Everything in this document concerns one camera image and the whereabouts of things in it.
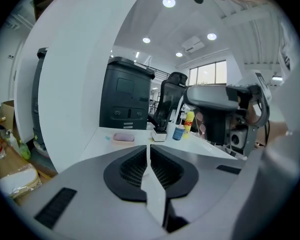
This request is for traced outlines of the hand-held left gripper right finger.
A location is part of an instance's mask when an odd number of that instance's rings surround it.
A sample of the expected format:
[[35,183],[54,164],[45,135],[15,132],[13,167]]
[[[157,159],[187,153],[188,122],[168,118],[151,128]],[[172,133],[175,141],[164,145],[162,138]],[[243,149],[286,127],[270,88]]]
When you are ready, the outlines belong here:
[[164,235],[190,225],[230,189],[242,161],[150,145],[151,169],[164,189]]

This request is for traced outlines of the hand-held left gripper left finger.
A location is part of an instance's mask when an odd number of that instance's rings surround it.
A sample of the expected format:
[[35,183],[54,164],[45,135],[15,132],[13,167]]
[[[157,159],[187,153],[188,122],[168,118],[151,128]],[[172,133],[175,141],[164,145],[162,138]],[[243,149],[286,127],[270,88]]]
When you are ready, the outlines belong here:
[[46,240],[157,240],[167,231],[141,188],[144,145],[80,161],[35,190],[21,210]]

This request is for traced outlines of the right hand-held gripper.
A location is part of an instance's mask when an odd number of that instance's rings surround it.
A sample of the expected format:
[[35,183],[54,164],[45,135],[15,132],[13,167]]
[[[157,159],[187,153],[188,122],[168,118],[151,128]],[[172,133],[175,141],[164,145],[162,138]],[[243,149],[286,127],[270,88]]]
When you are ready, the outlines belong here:
[[[247,73],[237,84],[194,85],[183,94],[184,103],[194,109],[204,110],[205,138],[224,145],[230,153],[248,157],[255,148],[258,130],[267,126],[270,118],[272,94],[259,70]],[[257,105],[261,115],[250,125],[246,121],[249,104]],[[234,111],[232,116],[226,111]]]

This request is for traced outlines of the person's right hand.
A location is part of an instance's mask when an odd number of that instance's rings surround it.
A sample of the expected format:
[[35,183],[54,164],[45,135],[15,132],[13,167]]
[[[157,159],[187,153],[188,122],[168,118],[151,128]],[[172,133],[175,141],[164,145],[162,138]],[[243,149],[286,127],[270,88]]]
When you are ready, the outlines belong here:
[[259,116],[256,114],[256,111],[253,107],[253,105],[250,103],[248,105],[248,108],[247,108],[247,114],[246,114],[246,122],[249,124],[249,125],[253,125],[255,124],[258,120],[259,120]]

